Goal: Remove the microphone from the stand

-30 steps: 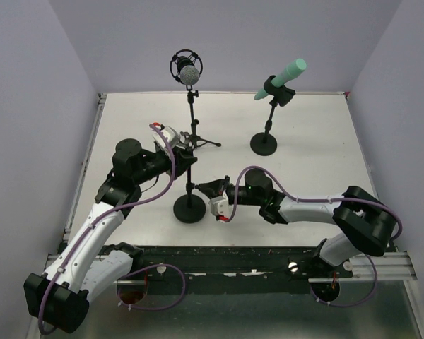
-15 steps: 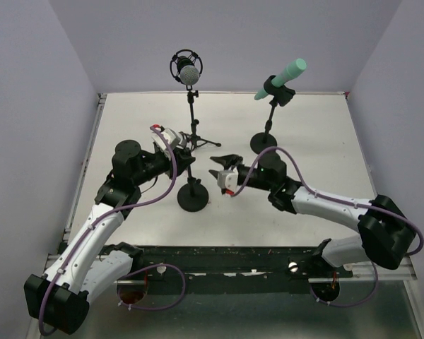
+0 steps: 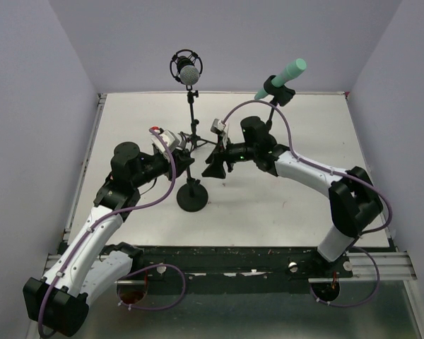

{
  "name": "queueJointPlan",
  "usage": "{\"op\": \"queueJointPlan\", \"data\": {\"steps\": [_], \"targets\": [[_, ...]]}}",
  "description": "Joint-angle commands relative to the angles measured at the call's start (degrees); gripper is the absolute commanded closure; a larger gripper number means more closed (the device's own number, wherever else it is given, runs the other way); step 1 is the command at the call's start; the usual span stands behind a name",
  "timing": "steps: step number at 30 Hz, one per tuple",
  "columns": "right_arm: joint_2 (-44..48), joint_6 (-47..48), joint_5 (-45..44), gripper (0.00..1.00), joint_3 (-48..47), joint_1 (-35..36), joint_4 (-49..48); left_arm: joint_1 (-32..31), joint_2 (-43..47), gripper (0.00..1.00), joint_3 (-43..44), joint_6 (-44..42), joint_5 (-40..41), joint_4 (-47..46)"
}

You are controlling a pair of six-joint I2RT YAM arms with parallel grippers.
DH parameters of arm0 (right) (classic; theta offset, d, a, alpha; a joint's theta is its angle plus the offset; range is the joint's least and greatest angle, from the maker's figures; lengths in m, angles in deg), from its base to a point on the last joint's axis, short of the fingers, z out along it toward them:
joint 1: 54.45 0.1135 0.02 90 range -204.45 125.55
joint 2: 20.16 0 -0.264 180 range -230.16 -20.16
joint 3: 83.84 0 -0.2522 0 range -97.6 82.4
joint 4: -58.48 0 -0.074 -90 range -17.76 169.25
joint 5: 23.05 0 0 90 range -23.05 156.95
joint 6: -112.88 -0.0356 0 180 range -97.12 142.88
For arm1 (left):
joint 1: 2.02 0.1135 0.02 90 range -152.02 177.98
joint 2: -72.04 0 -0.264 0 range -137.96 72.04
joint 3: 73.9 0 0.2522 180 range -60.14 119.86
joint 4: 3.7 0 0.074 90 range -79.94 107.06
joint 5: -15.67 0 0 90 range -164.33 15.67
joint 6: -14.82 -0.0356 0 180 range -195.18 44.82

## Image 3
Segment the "black round-base stand front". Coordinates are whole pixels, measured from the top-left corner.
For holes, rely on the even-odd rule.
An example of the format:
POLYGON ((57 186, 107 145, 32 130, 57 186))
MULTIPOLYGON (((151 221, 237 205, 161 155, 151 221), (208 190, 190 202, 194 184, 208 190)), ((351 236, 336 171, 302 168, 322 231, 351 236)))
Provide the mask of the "black round-base stand front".
POLYGON ((201 181, 192 176, 190 167, 186 169, 186 173, 186 184, 177 191, 177 204, 182 210, 195 213, 206 207, 208 192, 201 181))

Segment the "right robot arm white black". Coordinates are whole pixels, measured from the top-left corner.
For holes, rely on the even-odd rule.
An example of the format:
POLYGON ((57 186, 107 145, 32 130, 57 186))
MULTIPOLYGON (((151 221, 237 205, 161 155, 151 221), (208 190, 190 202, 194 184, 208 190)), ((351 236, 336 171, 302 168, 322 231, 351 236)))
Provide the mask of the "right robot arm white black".
POLYGON ((268 126, 256 116, 240 122, 243 142, 233 143, 225 123, 215 119, 211 131, 218 142, 206 159, 203 177, 224 179, 237 162, 252 161, 275 177, 292 179, 329 199, 333 225, 311 259, 312 271, 321 277, 336 269, 336 260, 356 242, 363 230, 383 211, 367 172, 361 167, 334 170, 308 158, 294 156, 278 143, 268 126))

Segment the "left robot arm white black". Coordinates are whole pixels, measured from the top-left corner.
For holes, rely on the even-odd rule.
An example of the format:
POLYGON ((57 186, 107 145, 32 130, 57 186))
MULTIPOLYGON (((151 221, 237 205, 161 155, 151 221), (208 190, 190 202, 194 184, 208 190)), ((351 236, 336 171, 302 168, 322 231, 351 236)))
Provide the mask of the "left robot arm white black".
POLYGON ((40 278, 23 287, 28 316, 38 324, 41 338, 55 333, 75 335, 97 298, 121 277, 142 272, 141 250, 125 243, 102 262, 96 258, 131 211, 139 209, 139 188, 158 177, 174 182, 193 162, 188 150, 153 139, 152 155, 133 142, 114 149, 111 172, 99 189, 81 231, 58 261, 40 278))

